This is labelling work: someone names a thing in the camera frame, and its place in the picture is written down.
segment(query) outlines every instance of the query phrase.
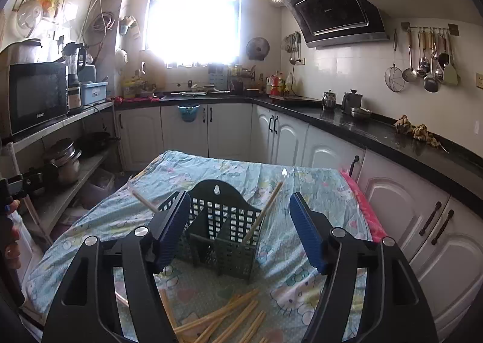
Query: blue gripper pad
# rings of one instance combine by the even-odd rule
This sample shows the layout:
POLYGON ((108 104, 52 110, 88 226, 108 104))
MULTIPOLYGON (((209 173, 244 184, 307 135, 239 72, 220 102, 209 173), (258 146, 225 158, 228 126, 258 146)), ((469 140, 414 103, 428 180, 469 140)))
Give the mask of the blue gripper pad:
POLYGON ((164 228, 159 236, 158 254, 156 255, 155 262, 160 271, 162 271, 166 265, 170 265, 174 258, 179 238, 183 234, 184 227, 188 220, 190 208, 191 197, 188 193, 185 193, 181 202, 177 206, 176 202, 173 202, 173 205, 167 211, 164 222, 166 220, 168 221, 167 223, 162 224, 162 227, 164 226, 164 228))
POLYGON ((310 265, 317 268, 322 275, 327 274, 324 240, 329 236, 332 225, 323 213, 310 210, 300 192, 290 197, 289 209, 310 265))

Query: pink cloth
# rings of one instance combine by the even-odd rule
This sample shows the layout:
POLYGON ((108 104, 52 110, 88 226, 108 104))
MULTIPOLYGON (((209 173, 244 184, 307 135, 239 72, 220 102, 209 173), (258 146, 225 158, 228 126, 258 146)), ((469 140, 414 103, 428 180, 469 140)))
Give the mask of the pink cloth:
POLYGON ((373 236, 374 242, 380 242, 381 239, 387 237, 385 230, 382 228, 379 219, 377 218, 374 210, 370 206, 369 202, 367 201, 364 193, 361 192, 359 186, 357 186, 356 182, 347 174, 345 171, 340 171, 342 177, 344 177, 345 181, 349 185, 356 197, 357 203, 359 204, 359 208, 366 219, 367 225, 369 226, 370 234, 373 236))

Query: black countertop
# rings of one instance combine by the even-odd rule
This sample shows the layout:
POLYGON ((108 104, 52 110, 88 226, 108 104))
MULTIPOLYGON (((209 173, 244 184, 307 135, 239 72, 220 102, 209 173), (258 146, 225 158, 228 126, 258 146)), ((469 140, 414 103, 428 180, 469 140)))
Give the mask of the black countertop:
POLYGON ((246 98, 229 95, 198 98, 166 96, 157 102, 123 102, 116 106, 116 110, 215 103, 257 104, 308 122, 314 127, 361 148, 372 150, 408 168, 448 192, 483 218, 483 158, 445 139, 440 141, 448 152, 428 146, 409 136, 397 135, 395 128, 384 121, 357 121, 338 108, 334 112, 328 112, 313 104, 275 104, 268 97, 246 98))

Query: window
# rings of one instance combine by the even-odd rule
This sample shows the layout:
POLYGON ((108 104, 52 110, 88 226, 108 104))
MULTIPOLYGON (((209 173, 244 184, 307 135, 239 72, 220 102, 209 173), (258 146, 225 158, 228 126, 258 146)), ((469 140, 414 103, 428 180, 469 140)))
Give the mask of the window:
POLYGON ((147 48, 166 64, 230 64, 239 55, 240 0, 151 0, 147 48))

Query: electrical outlet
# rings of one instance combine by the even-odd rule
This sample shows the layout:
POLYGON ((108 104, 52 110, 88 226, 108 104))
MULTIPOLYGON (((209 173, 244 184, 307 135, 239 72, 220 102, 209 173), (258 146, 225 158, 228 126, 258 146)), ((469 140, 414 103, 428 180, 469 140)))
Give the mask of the electrical outlet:
POLYGON ((483 75, 480 73, 476 74, 476 86, 483 89, 483 75))

